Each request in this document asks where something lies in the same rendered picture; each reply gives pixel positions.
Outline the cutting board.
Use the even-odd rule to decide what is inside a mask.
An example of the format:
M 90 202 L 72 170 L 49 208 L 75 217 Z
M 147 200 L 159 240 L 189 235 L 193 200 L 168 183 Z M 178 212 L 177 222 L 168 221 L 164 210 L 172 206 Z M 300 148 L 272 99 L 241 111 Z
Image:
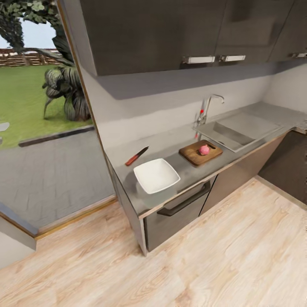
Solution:
M 201 154 L 200 148 L 205 145 L 207 145 L 210 152 L 208 154 Z M 200 166 L 205 162 L 222 154 L 223 150 L 216 145 L 210 143 L 209 141 L 203 139 L 180 149 L 179 153 L 195 166 Z

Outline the bowl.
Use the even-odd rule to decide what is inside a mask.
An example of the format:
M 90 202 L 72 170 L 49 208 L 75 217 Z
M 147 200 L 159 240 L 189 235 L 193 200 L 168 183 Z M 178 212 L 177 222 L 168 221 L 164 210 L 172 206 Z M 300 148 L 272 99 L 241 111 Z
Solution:
M 134 173 L 148 194 L 163 191 L 180 181 L 174 168 L 163 159 L 143 163 L 134 168 Z

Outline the vidalia onion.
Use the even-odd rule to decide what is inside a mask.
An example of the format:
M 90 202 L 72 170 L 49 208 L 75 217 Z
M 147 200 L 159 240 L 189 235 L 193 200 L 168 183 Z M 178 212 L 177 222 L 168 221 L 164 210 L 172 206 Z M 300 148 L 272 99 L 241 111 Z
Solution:
M 208 154 L 210 151 L 209 151 L 209 148 L 207 147 L 207 145 L 205 145 L 205 146 L 202 146 L 201 148 L 200 148 L 200 153 L 201 154 Z

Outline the parer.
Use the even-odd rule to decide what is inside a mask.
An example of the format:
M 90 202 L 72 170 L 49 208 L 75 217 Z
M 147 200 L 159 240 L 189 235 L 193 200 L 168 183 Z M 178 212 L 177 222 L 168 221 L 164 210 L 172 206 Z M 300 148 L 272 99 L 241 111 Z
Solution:
M 145 147 L 144 149 L 142 149 L 138 154 L 136 154 L 134 157 L 132 157 L 128 162 L 126 162 L 126 165 L 130 165 L 136 158 L 138 158 L 145 150 L 147 149 L 147 147 Z

